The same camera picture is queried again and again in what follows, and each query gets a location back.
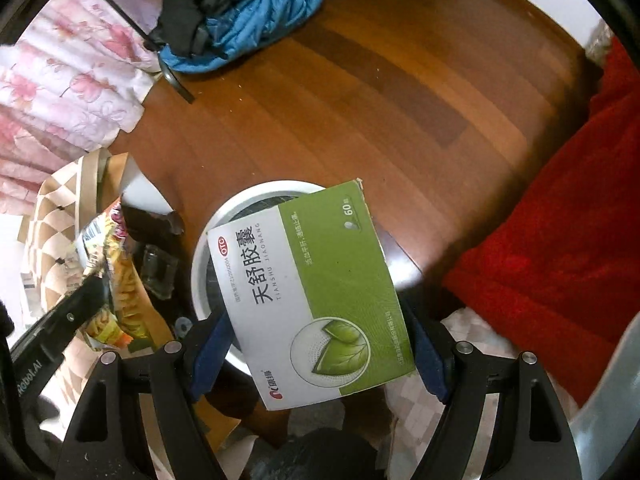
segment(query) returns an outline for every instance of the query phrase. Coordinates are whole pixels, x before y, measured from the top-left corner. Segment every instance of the pink cloth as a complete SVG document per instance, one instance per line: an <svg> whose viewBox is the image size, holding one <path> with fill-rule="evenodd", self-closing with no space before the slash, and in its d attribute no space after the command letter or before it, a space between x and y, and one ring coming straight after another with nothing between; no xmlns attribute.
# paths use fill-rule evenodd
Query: pink cloth
<svg viewBox="0 0 640 480"><path fill-rule="evenodd" d="M0 212L31 213L48 174L130 132L158 69L104 0L50 0L0 46Z"/></svg>

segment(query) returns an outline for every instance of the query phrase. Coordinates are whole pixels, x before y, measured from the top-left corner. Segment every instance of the wooden floor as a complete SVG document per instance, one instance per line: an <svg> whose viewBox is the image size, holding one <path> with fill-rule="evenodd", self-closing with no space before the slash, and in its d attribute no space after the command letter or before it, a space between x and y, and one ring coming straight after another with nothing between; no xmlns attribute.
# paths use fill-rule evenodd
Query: wooden floor
<svg viewBox="0 0 640 480"><path fill-rule="evenodd" d="M523 0L325 0L229 69L161 82L130 151L183 215L268 180L364 181L372 215L439 279L584 122L598 71Z"/></svg>

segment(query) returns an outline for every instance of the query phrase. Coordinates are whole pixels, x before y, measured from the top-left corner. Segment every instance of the green and white box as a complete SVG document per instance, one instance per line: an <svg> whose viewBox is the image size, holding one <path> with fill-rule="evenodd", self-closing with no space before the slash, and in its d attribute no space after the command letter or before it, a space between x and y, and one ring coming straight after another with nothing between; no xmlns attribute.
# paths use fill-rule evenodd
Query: green and white box
<svg viewBox="0 0 640 480"><path fill-rule="evenodd" d="M414 370L359 181L216 227L208 238L268 410L346 396Z"/></svg>

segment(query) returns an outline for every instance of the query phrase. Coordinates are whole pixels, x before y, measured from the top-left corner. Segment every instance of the otc logo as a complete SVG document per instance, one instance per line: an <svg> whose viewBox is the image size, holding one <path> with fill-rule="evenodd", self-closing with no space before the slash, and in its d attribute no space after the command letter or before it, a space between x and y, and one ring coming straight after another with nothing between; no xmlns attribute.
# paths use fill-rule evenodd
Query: otc logo
<svg viewBox="0 0 640 480"><path fill-rule="evenodd" d="M273 374L267 370L264 373L264 378L267 379L267 384L269 385L269 395L274 399L281 400L283 399L282 394L280 393L280 389L276 384L275 379L273 378Z"/></svg>
<svg viewBox="0 0 640 480"><path fill-rule="evenodd" d="M226 246L226 240L222 236L218 238L218 250L223 256L226 256L229 253L229 249Z"/></svg>

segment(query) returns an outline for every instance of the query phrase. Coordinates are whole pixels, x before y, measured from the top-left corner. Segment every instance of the metal screw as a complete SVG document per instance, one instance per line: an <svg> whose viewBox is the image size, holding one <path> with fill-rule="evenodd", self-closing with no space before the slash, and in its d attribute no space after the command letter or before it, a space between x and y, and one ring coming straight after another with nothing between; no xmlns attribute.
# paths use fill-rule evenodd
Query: metal screw
<svg viewBox="0 0 640 480"><path fill-rule="evenodd" d="M522 360L528 365L534 365L538 362L538 358L533 352L523 352Z"/></svg>
<svg viewBox="0 0 640 480"><path fill-rule="evenodd" d="M474 346L469 341L460 341L456 344L456 350L461 354L471 354L474 351Z"/></svg>
<svg viewBox="0 0 640 480"><path fill-rule="evenodd" d="M179 341L169 341L164 345L164 351L168 354L177 354L182 349L182 344Z"/></svg>
<svg viewBox="0 0 640 480"><path fill-rule="evenodd" d="M105 352L100 357L100 361L103 365L110 365L116 360L116 352Z"/></svg>

